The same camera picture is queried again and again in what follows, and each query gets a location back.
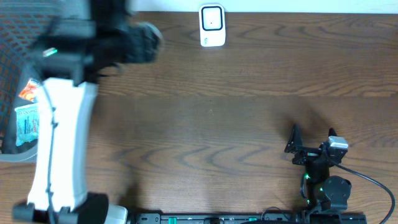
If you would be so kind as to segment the light green wipes packet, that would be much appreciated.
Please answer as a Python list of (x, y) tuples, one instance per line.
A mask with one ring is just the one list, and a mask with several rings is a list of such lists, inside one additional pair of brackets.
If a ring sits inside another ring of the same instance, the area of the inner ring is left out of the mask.
[(29, 104), (14, 109), (16, 112), (16, 146), (32, 142), (39, 136), (38, 104)]

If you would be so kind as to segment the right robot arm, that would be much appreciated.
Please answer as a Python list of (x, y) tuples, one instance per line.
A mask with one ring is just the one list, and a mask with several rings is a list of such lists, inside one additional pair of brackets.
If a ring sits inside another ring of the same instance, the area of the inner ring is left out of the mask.
[(326, 141), (318, 147), (306, 147), (295, 124), (284, 152), (294, 155), (293, 164), (305, 167), (300, 193), (308, 207), (297, 219), (303, 223), (340, 223), (342, 211), (348, 208), (352, 185), (347, 179), (331, 175), (330, 168), (339, 165), (348, 152), (346, 139), (330, 128)]

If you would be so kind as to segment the orange snack packet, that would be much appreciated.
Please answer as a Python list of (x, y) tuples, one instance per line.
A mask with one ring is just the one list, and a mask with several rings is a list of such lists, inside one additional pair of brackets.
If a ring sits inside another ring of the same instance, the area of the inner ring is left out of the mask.
[(36, 91), (40, 86), (40, 82), (36, 79), (30, 78), (25, 87), (20, 91), (18, 97), (27, 100), (30, 102), (34, 102), (36, 97)]

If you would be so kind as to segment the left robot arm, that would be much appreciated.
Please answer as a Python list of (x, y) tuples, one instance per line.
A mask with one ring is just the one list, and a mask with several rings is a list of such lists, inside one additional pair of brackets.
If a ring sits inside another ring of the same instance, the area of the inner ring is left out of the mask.
[(32, 44), (39, 139), (34, 181), (15, 220), (36, 223), (129, 223), (128, 210), (86, 188), (86, 142), (101, 69), (153, 62), (162, 34), (131, 26), (125, 1), (67, 1)]

